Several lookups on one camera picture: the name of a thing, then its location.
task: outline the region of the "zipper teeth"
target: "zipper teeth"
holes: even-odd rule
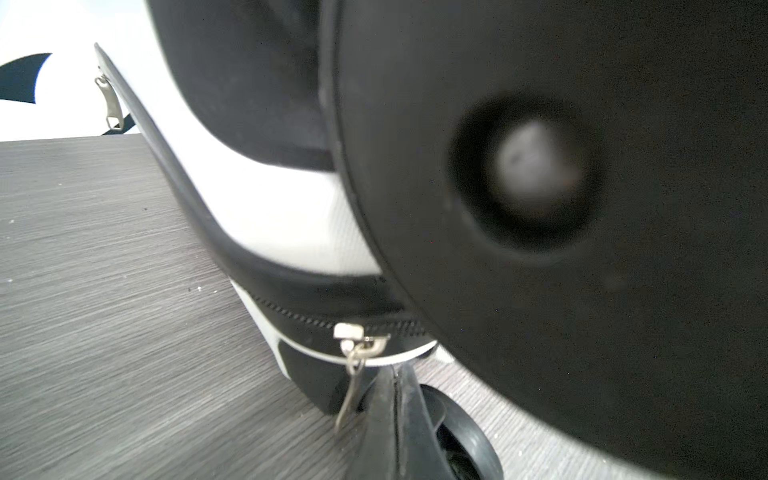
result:
[[[291,312],[283,307],[270,302],[260,296],[252,296],[257,303],[264,305],[266,308],[287,316],[294,320],[297,320],[305,325],[314,326],[320,329],[332,329],[338,322],[326,321],[311,316],[302,315],[301,313]],[[421,323],[416,320],[394,320],[392,322],[376,323],[373,325],[365,326],[366,335],[375,336],[382,333],[391,333],[396,336],[424,336],[426,331],[421,326]]]

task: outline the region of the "black wheel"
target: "black wheel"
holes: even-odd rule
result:
[[[504,480],[493,445],[472,417],[445,393],[421,387],[438,443],[457,480]]]

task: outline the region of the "white fabric panel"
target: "white fabric panel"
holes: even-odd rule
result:
[[[218,141],[170,75],[141,0],[82,0],[104,30],[97,41],[139,97],[223,230],[242,247],[293,268],[379,273],[335,173],[253,161]],[[111,25],[131,33],[111,35]]]

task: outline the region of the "metal zipper pull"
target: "metal zipper pull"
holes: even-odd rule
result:
[[[100,77],[96,77],[94,81],[107,102],[107,126],[113,131],[122,130],[125,127],[125,119],[123,119],[123,110],[120,108],[118,94],[114,93],[112,84],[109,83],[109,80],[103,74]],[[118,122],[117,127],[112,126],[114,122],[111,119],[115,119]]]
[[[362,371],[366,367],[366,360],[381,355],[386,348],[389,335],[366,336],[365,328],[362,325],[337,323],[333,327],[333,338],[341,340],[341,351],[346,357],[346,372],[349,374],[349,387],[347,387],[344,401],[333,425],[333,431],[338,433],[344,425],[344,420],[353,410],[352,403],[360,390]]]

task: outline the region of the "floor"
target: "floor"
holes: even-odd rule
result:
[[[0,478],[342,478],[140,135],[0,144]],[[657,478],[533,419],[458,364],[418,365],[509,479]]]

